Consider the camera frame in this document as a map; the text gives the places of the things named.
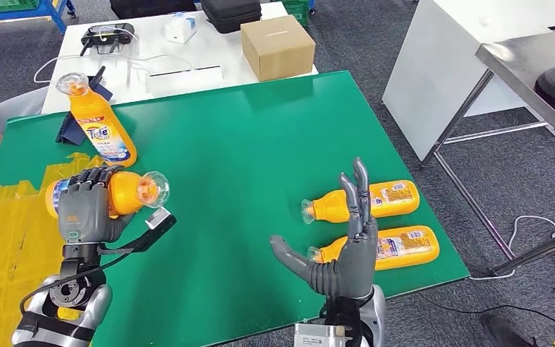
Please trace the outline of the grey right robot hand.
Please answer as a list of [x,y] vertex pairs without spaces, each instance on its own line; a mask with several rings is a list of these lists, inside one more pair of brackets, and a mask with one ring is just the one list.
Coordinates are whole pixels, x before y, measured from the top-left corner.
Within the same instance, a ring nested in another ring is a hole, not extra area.
[[349,218],[346,241],[336,260],[309,260],[294,251],[282,236],[270,237],[275,258],[313,291],[327,297],[361,299],[373,289],[378,227],[371,214],[369,174],[359,157],[353,161],[353,177],[355,181],[340,174]]

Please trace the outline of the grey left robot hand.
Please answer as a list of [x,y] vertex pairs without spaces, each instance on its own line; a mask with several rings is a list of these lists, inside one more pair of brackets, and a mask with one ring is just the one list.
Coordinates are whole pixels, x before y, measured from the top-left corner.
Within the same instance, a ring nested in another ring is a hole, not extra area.
[[133,215],[110,217],[108,188],[123,168],[103,164],[71,177],[57,207],[59,232],[66,243],[111,243],[120,238]]

